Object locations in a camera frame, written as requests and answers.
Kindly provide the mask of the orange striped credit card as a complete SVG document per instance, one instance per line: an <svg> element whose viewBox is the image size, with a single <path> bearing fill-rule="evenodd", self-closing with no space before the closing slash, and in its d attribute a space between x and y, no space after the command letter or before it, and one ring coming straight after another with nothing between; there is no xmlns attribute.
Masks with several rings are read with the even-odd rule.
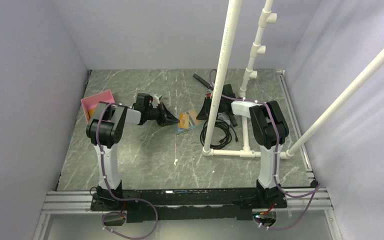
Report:
<svg viewBox="0 0 384 240"><path fill-rule="evenodd" d="M188 130L189 129L189 115L187 113L180 113L179 114L179 123L178 127L183 130Z"/></svg>

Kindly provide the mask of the green card holder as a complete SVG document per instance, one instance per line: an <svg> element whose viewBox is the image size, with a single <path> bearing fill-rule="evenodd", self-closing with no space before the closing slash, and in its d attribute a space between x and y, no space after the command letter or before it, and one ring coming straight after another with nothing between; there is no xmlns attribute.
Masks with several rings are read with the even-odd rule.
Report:
<svg viewBox="0 0 384 240"><path fill-rule="evenodd" d="M181 133L194 129L196 127L201 127L204 121L198 120L197 116L198 112L195 108L190 109L186 112L181 112L180 114L176 115L176 118L179 120L179 123L177 124L177 132Z"/></svg>

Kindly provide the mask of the orange VIP credit card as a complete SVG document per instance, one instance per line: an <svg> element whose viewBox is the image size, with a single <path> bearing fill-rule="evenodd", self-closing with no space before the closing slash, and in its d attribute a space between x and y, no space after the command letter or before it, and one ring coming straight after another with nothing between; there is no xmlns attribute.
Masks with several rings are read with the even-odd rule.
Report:
<svg viewBox="0 0 384 240"><path fill-rule="evenodd" d="M186 112L189 116L189 128L200 125L202 123L201 120L197 119L198 113L195 109L191 109Z"/></svg>

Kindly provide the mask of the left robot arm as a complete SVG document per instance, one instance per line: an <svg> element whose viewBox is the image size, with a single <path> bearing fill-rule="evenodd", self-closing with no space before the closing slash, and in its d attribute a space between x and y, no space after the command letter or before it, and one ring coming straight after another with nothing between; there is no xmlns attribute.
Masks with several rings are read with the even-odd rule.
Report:
<svg viewBox="0 0 384 240"><path fill-rule="evenodd" d="M180 122L157 96L148 93L137 94L131 107L100 101L89 119L86 136L94 146L100 170L96 194L111 210L124 203L117 152L125 124L142 126L147 121L156 121L161 127Z"/></svg>

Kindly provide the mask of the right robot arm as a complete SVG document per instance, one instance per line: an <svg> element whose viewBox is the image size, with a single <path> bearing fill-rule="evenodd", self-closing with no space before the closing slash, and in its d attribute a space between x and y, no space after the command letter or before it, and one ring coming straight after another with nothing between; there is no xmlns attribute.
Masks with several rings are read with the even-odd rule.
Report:
<svg viewBox="0 0 384 240"><path fill-rule="evenodd" d="M251 121L252 132L260 149L260 169L257 178L256 203L269 207L276 198L284 198L285 191L279 180L280 152L289 127L277 101L259 102L236 98L234 94L221 95L221 103L226 103L231 115Z"/></svg>

